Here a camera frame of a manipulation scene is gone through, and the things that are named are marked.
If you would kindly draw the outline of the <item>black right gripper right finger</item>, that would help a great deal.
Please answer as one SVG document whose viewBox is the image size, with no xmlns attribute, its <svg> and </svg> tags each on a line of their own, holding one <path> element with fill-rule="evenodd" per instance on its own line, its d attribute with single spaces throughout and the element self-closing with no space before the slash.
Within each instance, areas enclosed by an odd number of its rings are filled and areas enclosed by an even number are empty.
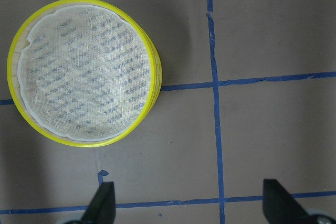
<svg viewBox="0 0 336 224">
<path fill-rule="evenodd" d="M 263 214 L 268 223 L 312 223 L 310 215 L 276 179 L 264 179 L 262 190 Z"/>
</svg>

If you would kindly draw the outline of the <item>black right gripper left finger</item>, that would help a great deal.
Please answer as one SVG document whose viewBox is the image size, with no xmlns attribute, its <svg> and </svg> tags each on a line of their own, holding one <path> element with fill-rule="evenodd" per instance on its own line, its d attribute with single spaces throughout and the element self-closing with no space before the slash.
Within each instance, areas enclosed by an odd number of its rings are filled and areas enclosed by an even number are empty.
<svg viewBox="0 0 336 224">
<path fill-rule="evenodd" d="M 113 224 L 116 218 L 116 197 L 114 182 L 103 182 L 86 211 L 80 223 Z"/>
</svg>

